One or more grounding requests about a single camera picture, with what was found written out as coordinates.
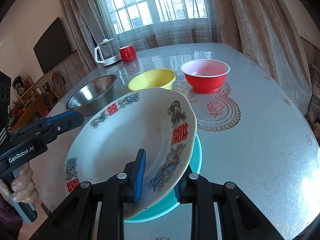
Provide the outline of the person's left hand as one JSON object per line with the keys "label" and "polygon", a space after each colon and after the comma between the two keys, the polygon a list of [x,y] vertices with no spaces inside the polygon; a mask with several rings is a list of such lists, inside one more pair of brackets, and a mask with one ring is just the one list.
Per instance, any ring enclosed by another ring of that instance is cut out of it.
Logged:
{"label": "person's left hand", "polygon": [[34,204],[39,198],[39,193],[35,188],[32,176],[33,170],[30,163],[27,162],[19,167],[19,176],[12,181],[11,186],[1,180],[1,196],[9,203],[9,194],[12,190],[12,199],[15,203]]}

